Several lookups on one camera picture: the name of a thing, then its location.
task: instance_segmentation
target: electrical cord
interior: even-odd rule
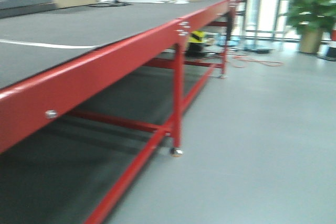
[[[207,59],[218,59],[218,58],[220,59],[222,57],[217,52],[207,52],[207,53],[208,53],[207,57],[199,58],[199,59],[196,59],[195,61],[196,62],[202,62],[202,61],[207,60]],[[227,54],[228,55],[233,55],[232,59],[239,60],[239,61],[242,61],[242,62],[245,63],[242,66],[238,66],[238,65],[234,64],[233,62],[226,60],[227,63],[230,63],[235,68],[245,68],[247,66],[248,62],[256,62],[256,63],[262,64],[262,65],[265,65],[267,67],[281,67],[281,66],[284,65],[284,63],[280,62],[280,61],[257,60],[255,58],[250,57],[249,53],[244,52],[244,51],[240,51],[237,48],[229,48],[228,51],[227,51]]]

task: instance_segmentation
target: workbench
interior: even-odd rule
[[[205,25],[225,26],[212,21],[226,13],[234,15],[235,6],[236,0],[106,8],[79,6],[0,19],[0,164],[11,164],[8,153],[17,145],[28,145],[30,136],[40,134],[54,121],[62,122],[65,115],[148,132],[149,140],[96,208],[84,216],[86,224],[102,223],[163,138],[173,139],[173,156],[182,154],[182,114],[215,69],[220,69],[220,76],[224,76],[226,60],[224,50],[221,63],[187,61],[184,50],[188,35]],[[172,46],[173,59],[156,57]],[[207,67],[186,95],[185,65]],[[164,123],[78,108],[141,66],[173,70],[173,111]],[[0,187],[5,185],[4,181],[0,176]],[[5,188],[1,192],[12,193]],[[1,212],[8,213],[4,207],[10,204],[4,199]],[[13,217],[18,222],[2,220],[4,216],[0,217],[3,223],[22,221],[18,217]],[[36,222],[25,219],[25,223]]]

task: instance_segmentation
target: red metal beam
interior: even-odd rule
[[[177,43],[179,22],[97,49],[1,90],[0,153],[52,122],[46,111],[56,110],[57,117],[65,114]]]
[[[160,143],[164,135],[165,135],[164,130],[158,130],[152,136],[152,138],[147,142],[146,146],[133,160],[132,164],[126,169],[123,175],[118,179],[118,181],[105,195],[105,197],[97,206],[97,208],[85,221],[85,224],[101,224],[104,221],[104,219],[109,214],[110,210],[117,203],[122,194],[131,184],[137,173],[140,171],[141,167],[146,163],[148,158],[157,148],[158,144]]]
[[[71,110],[70,112],[67,113],[67,115],[71,115],[71,116],[75,116],[75,117],[83,118],[83,119],[88,119],[92,121],[97,121],[101,123],[113,124],[116,126],[126,127],[130,129],[138,130],[138,131],[146,131],[146,132],[152,132],[152,133],[160,129],[164,130],[165,132],[171,131],[170,128],[163,128],[163,126],[157,125],[157,124],[140,122],[140,121],[120,118],[120,117],[112,116],[112,115],[103,115],[100,113],[84,111],[84,110],[79,110],[79,109]]]

